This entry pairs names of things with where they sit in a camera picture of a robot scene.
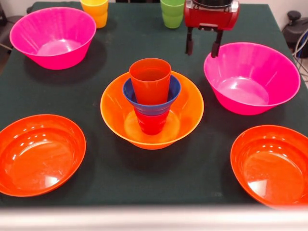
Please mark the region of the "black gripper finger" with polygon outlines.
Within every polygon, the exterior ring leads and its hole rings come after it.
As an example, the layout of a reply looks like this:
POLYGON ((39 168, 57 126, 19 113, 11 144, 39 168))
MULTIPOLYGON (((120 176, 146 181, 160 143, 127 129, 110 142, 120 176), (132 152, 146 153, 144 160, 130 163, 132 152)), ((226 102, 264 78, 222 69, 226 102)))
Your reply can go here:
POLYGON ((211 50, 211 57, 216 58, 218 57, 220 45, 221 45, 221 40, 223 36, 223 30, 216 30, 217 37, 216 40, 213 42, 212 45, 212 50, 211 50))
POLYGON ((187 55, 191 55, 193 51, 193 39, 192 39, 192 33, 193 33, 192 27, 187 27, 187 37, 186 37, 186 50, 185 53, 187 55))

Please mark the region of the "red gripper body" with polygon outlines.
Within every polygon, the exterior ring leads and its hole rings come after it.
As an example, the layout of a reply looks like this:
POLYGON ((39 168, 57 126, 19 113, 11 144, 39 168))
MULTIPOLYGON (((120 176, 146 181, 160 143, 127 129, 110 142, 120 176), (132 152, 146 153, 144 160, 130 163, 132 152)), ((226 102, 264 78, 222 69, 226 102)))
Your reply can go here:
POLYGON ((184 21, 187 27, 205 30, 231 30, 239 16, 237 0, 186 0, 184 21))

